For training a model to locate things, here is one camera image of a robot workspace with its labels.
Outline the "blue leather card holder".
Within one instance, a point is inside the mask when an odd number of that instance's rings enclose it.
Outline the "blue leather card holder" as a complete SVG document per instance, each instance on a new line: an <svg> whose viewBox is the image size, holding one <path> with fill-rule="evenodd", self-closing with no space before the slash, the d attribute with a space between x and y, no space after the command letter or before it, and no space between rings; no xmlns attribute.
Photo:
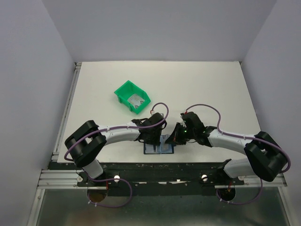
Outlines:
<svg viewBox="0 0 301 226"><path fill-rule="evenodd" d="M147 145L149 145L149 144L144 144L143 145L143 154L147 154L147 153L145 153L145 148L146 148ZM171 144L169 144L169 145L172 148L172 152L169 153L169 154L173 154L174 153L174 147ZM161 136L160 136L160 145L157 145L157 153L154 153L154 154L167 154L167 153L161 153Z"/></svg>

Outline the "green plastic bin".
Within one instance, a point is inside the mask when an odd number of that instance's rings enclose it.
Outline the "green plastic bin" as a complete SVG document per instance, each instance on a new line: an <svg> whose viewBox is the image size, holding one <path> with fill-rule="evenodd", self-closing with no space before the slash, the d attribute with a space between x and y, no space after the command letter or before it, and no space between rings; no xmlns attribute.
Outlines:
<svg viewBox="0 0 301 226"><path fill-rule="evenodd" d="M130 80L127 80L123 85L115 90L114 94L117 96L118 101L121 104L124 104L131 112L135 114L139 114L151 102L148 94L143 89L132 83ZM141 104L137 109L135 109L127 101L127 99L133 94L137 94L145 100L144 103Z"/></svg>

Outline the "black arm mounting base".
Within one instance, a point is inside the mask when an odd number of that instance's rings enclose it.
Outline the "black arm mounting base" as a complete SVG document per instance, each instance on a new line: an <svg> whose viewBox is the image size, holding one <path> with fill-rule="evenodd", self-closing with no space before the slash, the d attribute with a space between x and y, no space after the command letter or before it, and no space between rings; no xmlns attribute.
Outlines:
<svg viewBox="0 0 301 226"><path fill-rule="evenodd" d="M223 178L223 163L103 163L104 173L92 181L79 173L78 187L109 196L215 195L215 188L242 186L238 178Z"/></svg>

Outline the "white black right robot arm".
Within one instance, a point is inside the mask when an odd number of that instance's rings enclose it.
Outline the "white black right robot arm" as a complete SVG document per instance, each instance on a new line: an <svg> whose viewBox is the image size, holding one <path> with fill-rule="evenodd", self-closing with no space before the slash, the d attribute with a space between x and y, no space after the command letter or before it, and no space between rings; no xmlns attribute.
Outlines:
<svg viewBox="0 0 301 226"><path fill-rule="evenodd" d="M171 145L185 145L194 140L199 145L224 148L246 156L240 160L226 160L217 171L217 181L223 185L239 176L256 175L260 179L272 182L290 164L288 157L279 145L266 132L256 135L230 134L220 132L214 126L205 126L194 112L181 114L172 134L165 141Z"/></svg>

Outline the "grey striped credit card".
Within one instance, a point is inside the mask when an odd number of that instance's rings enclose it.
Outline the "grey striped credit card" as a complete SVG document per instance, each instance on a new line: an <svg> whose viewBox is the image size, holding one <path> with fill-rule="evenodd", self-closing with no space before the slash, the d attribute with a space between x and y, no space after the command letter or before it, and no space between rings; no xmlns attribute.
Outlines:
<svg viewBox="0 0 301 226"><path fill-rule="evenodd" d="M147 154L157 153L157 146L156 145L147 145L145 148L145 153L147 153Z"/></svg>

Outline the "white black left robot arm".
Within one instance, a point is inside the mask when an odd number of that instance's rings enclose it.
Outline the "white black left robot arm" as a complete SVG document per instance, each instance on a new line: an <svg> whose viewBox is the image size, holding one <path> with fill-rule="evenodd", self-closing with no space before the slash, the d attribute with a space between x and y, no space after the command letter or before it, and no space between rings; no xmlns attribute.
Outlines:
<svg viewBox="0 0 301 226"><path fill-rule="evenodd" d="M69 150L71 161L88 174L92 185L99 186L104 182L104 174L96 157L104 146L122 141L160 145L161 131L166 125L167 122L160 113L113 127L100 127L94 120L88 120L73 132L64 144Z"/></svg>

